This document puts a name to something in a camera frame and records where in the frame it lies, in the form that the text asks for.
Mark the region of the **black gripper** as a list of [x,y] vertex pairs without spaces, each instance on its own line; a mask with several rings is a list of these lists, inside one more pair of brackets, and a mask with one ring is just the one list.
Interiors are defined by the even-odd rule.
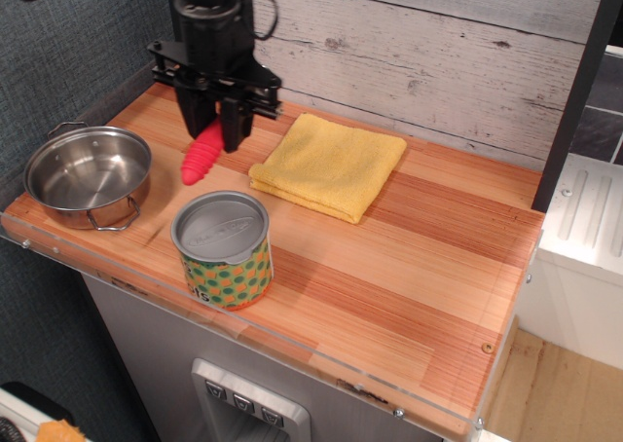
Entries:
[[188,133],[197,138],[217,118],[227,153],[250,135],[253,115],[280,114],[281,80],[254,57],[255,43],[270,38],[254,24],[253,0],[173,0],[180,39],[154,41],[155,79],[175,88]]

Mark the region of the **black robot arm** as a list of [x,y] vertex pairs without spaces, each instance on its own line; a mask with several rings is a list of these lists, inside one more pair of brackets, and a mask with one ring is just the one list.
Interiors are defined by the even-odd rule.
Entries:
[[225,151],[235,152],[255,116],[276,119],[280,112],[281,80],[254,56],[256,42],[273,36],[278,19],[257,30],[254,0],[172,0],[172,7],[179,33],[149,45],[153,77],[174,88],[193,138],[219,122]]

